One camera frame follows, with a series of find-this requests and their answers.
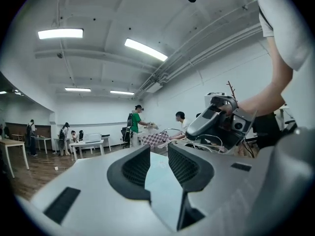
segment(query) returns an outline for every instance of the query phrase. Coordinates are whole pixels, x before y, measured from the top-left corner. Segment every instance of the black pants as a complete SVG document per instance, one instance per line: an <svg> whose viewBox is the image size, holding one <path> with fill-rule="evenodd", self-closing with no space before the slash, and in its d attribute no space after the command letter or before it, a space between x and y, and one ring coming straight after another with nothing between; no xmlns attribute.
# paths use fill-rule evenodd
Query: black pants
<svg viewBox="0 0 315 236"><path fill-rule="evenodd" d="M30 152L31 155L36 155L36 143L34 137L31 137L30 139Z"/></svg>

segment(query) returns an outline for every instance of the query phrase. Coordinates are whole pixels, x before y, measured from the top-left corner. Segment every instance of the man in green shirt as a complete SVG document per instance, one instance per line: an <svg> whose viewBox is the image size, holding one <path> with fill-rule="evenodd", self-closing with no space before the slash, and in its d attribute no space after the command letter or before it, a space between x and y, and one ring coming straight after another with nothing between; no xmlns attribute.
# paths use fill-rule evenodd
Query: man in green shirt
<svg viewBox="0 0 315 236"><path fill-rule="evenodd" d="M132 147L137 147L139 146L139 141L138 141L138 133L139 133L139 128L138 124L143 125L143 126L148 126L148 124L144 121L141 120L139 113L142 112L142 107L141 105L136 106L136 111L132 115L132 126L130 128L131 132L131 143L130 146Z"/></svg>

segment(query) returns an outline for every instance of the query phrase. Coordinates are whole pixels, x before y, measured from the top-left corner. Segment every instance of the black strap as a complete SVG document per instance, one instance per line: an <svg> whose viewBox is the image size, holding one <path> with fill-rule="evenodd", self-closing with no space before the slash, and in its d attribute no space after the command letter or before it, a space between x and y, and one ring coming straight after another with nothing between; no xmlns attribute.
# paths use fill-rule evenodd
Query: black strap
<svg viewBox="0 0 315 236"><path fill-rule="evenodd" d="M271 28L272 30L274 30L273 27L271 26L271 24L270 24L270 23L268 22L268 20L266 19L264 13L262 13L260 7L258 7L258 8L259 8L259 13L261 14L262 18L266 21L266 23L270 26L270 28Z"/></svg>

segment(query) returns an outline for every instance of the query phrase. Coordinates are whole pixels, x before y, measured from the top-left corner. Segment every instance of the hand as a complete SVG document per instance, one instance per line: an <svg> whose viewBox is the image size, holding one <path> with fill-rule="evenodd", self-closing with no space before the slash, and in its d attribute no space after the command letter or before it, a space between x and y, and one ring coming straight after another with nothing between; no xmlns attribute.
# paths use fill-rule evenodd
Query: hand
<svg viewBox="0 0 315 236"><path fill-rule="evenodd" d="M227 116L232 115L232 106L231 106L231 104L223 105L222 107L219 107L219 109L225 111Z"/></svg>

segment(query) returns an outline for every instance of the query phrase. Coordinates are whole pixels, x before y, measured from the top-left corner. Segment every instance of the white ceiling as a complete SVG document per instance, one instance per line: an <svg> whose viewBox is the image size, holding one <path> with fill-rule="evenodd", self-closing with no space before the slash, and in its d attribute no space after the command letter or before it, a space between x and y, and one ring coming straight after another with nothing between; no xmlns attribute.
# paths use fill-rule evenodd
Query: white ceiling
<svg viewBox="0 0 315 236"><path fill-rule="evenodd" d="M25 53L35 57L30 72L48 77L57 95L69 94L64 87L74 82L91 88L86 95L110 96L114 89L140 96L141 86L157 68L154 79L159 80L216 43L256 25L256 2L242 9L251 1L39 0L24 22ZM59 39L40 40L37 35L39 30L57 27L58 5L61 28L84 29L83 39L62 40L63 59L57 57ZM125 47L127 38L169 58L162 62Z"/></svg>

